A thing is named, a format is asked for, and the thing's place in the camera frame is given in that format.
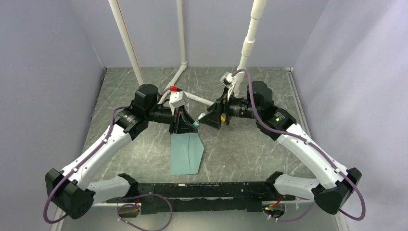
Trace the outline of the teal envelope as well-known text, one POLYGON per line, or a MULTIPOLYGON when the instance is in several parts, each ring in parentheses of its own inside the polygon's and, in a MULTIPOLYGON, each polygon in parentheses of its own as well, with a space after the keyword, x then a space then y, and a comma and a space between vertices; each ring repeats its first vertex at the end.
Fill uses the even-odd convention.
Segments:
POLYGON ((170 175, 197 174, 204 153, 199 134, 172 134, 170 140, 170 175))

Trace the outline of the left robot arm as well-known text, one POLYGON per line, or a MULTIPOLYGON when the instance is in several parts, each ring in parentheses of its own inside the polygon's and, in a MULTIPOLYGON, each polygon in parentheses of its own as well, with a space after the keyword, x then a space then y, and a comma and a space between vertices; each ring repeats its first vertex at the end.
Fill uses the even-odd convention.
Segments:
POLYGON ((150 122, 168 124, 170 134, 197 133, 194 120, 185 108, 185 92, 170 86, 165 93, 170 95, 168 106, 162 103, 165 95, 155 85, 140 85, 128 106, 114 109, 107 130, 92 146, 62 170, 51 169, 46 173, 48 198, 43 218, 47 223, 52 223, 48 218, 50 204, 77 219, 96 203, 114 198, 132 202, 140 197, 138 182, 128 174, 99 182, 93 178, 115 154, 146 130, 150 122))

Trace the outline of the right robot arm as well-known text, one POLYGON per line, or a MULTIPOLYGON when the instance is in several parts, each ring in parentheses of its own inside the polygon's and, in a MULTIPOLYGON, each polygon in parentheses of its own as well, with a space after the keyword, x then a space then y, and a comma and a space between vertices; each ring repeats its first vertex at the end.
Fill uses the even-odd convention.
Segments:
POLYGON ((227 96, 224 88, 220 98, 207 109, 200 123, 215 129, 222 125, 221 116, 229 124, 232 117, 256 119, 256 108, 261 121, 257 128, 272 140, 291 151, 311 172, 315 178, 292 177, 282 172, 273 173, 265 181, 265 193, 271 200, 282 195, 292 195, 309 199, 323 211, 335 215, 350 195, 353 186, 361 179, 357 168, 347 168, 336 162, 310 139, 302 126, 286 110, 274 105, 273 92, 263 81, 253 81, 247 86, 247 97, 227 96))

